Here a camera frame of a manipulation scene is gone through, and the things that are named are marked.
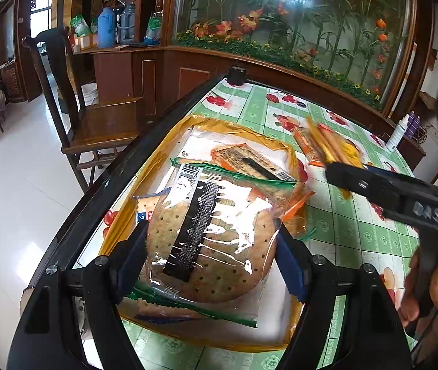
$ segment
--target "screw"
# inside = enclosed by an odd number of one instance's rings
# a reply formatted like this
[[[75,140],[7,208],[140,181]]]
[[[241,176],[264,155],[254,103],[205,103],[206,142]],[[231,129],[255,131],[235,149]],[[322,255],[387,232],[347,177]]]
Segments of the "screw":
[[[53,275],[58,271],[58,267],[52,264],[51,266],[46,267],[46,273],[48,275]]]
[[[375,267],[373,267],[370,263],[363,264],[363,270],[366,271],[368,274],[375,272]]]
[[[104,266],[109,261],[110,259],[108,258],[108,256],[99,256],[96,257],[94,263],[96,264],[96,266]]]
[[[321,254],[315,254],[312,257],[312,261],[314,264],[316,264],[317,266],[323,266],[326,263],[326,259],[325,257],[323,257]]]

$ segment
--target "barcode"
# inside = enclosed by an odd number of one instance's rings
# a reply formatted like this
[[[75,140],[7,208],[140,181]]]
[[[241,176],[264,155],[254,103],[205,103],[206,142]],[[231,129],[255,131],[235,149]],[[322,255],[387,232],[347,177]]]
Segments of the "barcode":
[[[200,168],[188,164],[182,164],[180,168],[180,176],[185,176],[190,180],[194,180],[195,178],[197,178],[199,172]]]
[[[275,171],[274,175],[283,181],[296,181],[296,179],[283,170]]]

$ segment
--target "black cable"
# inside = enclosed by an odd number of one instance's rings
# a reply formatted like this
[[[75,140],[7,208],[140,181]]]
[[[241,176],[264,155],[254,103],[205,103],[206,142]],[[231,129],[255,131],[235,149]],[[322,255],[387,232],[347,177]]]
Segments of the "black cable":
[[[432,329],[432,325],[433,325],[433,323],[434,323],[434,321],[435,321],[435,319],[436,319],[436,316],[438,316],[438,310],[435,312],[435,314],[433,315],[433,318],[432,318],[432,320],[429,322],[429,324],[428,324],[428,326],[424,329],[424,331],[423,331],[423,335],[421,336],[421,338],[419,339],[419,341],[418,341],[418,343],[414,346],[414,348],[412,349],[412,351],[411,351],[411,356],[413,356],[413,353],[414,353],[414,351],[416,351],[419,347],[420,347],[420,345],[421,345],[421,342],[424,340],[424,338],[431,332],[431,329]]]

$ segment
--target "table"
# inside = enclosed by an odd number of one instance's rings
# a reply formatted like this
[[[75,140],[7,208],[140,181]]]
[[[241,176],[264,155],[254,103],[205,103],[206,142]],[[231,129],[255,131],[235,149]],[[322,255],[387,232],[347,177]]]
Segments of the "table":
[[[316,232],[307,246],[313,254],[322,254],[339,266],[359,268],[367,262],[380,274],[395,279],[392,292],[398,307],[403,296],[404,278],[409,261],[419,244],[416,231],[407,225],[385,220],[379,208],[366,198],[352,194],[345,200],[339,189],[327,184],[324,169],[310,166],[292,137],[292,125],[303,125],[306,118],[326,124],[350,139],[364,155],[365,164],[411,175],[409,167],[398,151],[390,152],[376,136],[303,98],[265,86],[245,84],[233,87],[226,80],[215,86],[190,113],[232,121],[265,136],[291,144],[308,172],[308,185],[316,192],[305,210],[307,229]],[[122,193],[112,210],[118,210],[125,198]],[[102,224],[96,233],[102,233]],[[87,264],[95,252],[86,251],[80,265]],[[332,363],[344,315],[345,297],[336,299],[331,328],[318,367]],[[163,337],[124,321],[128,335],[146,369],[152,370],[274,370],[283,351],[266,353],[231,352],[217,348],[203,348]],[[408,337],[410,347],[415,343]],[[92,341],[86,341],[86,351],[95,352]]]

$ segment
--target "chair seat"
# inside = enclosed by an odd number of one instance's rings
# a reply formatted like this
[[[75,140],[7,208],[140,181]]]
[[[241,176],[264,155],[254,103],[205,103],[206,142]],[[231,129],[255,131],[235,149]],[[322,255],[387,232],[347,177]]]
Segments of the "chair seat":
[[[126,146],[146,127],[144,107],[138,102],[118,101],[90,105],[79,112],[80,124],[68,133],[65,154]]]

